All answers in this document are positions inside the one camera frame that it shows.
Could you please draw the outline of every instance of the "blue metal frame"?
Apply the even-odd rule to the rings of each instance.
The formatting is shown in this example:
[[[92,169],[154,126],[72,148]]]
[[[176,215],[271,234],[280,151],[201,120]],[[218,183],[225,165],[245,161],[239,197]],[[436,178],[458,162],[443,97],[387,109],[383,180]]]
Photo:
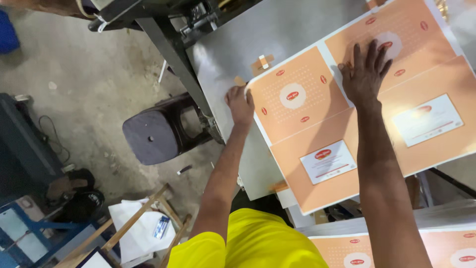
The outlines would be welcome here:
[[[21,209],[21,207],[15,203],[11,202],[3,207],[0,207],[0,213],[7,211],[8,209],[13,209],[15,213],[21,218],[23,223],[28,227],[28,229],[35,234],[35,236],[41,241],[41,243],[48,249],[48,253],[41,257],[37,262],[35,262],[30,268],[36,268],[46,262],[50,257],[52,257],[58,250],[70,242],[75,236],[77,236],[84,228],[86,228],[90,222],[87,223],[56,223],[56,222],[46,222],[44,219],[41,221],[32,221],[30,217]],[[68,229],[67,235],[57,244],[53,245],[48,238],[46,238],[41,229]]]

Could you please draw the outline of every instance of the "finger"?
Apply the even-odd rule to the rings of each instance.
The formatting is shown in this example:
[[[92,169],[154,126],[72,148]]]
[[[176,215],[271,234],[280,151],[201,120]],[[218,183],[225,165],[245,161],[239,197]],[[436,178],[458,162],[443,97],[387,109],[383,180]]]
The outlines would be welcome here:
[[[228,94],[229,94],[228,98],[231,99],[234,96],[236,96],[238,88],[239,88],[238,86],[234,86],[234,87],[230,88],[230,90],[228,91]]]
[[[384,68],[382,69],[382,71],[380,72],[380,78],[381,79],[384,79],[385,75],[387,74],[388,70],[390,70],[390,67],[392,66],[392,63],[393,63],[393,60],[388,60],[385,65],[384,65]]]
[[[341,72],[341,74],[342,74],[342,77],[344,78],[344,81],[349,81],[350,78],[351,78],[349,66],[340,63],[339,65],[337,65],[337,67],[339,68],[339,70],[340,70],[340,72]]]
[[[373,39],[368,46],[367,60],[365,67],[368,70],[373,70],[375,67],[375,58],[377,57],[377,40]]]
[[[240,96],[243,96],[243,98],[245,97],[245,87],[246,86],[240,86],[238,87],[237,91],[236,91],[236,97],[240,97]]]
[[[253,95],[251,95],[251,89],[248,89],[248,92],[246,92],[246,101],[248,102],[248,105],[255,109],[255,102],[253,101]]]
[[[228,92],[225,94],[225,103],[230,105],[230,99],[228,98]]]
[[[362,61],[362,54],[360,53],[360,45],[357,43],[354,45],[354,69],[360,71],[364,68],[364,62]]]
[[[375,71],[380,72],[382,70],[386,53],[387,53],[387,47],[383,47],[378,52],[377,59],[375,60]]]

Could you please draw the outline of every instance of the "white label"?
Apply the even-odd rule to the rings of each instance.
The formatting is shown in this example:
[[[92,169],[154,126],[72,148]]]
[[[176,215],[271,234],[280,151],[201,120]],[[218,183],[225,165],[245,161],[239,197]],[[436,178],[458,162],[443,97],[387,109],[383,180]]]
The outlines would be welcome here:
[[[464,125],[447,94],[392,118],[407,147]]]
[[[357,168],[344,140],[300,158],[313,184]]]

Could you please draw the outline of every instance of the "tape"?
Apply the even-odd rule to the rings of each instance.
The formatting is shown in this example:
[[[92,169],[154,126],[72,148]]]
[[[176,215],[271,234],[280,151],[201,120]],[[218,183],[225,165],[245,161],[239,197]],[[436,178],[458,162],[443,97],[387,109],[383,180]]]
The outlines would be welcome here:
[[[273,54],[270,54],[268,56],[261,55],[258,57],[258,60],[254,63],[251,64],[251,72],[253,73],[253,76],[258,76],[269,68],[273,67],[270,62],[274,61],[274,56]]]
[[[234,81],[235,81],[235,84],[237,86],[245,86],[246,85],[245,80],[243,80],[243,78],[241,78],[239,76],[235,77]]]

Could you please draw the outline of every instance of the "metal table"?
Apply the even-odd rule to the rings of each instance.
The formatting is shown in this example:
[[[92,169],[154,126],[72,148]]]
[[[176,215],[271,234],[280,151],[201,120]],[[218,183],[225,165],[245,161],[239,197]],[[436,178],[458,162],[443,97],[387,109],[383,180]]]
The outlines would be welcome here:
[[[223,101],[240,76],[253,78],[250,65],[273,54],[276,65],[362,15],[365,0],[264,0],[209,33],[187,49],[190,62],[225,141],[233,127]],[[254,123],[239,175],[250,200],[271,194],[269,186],[284,179]]]

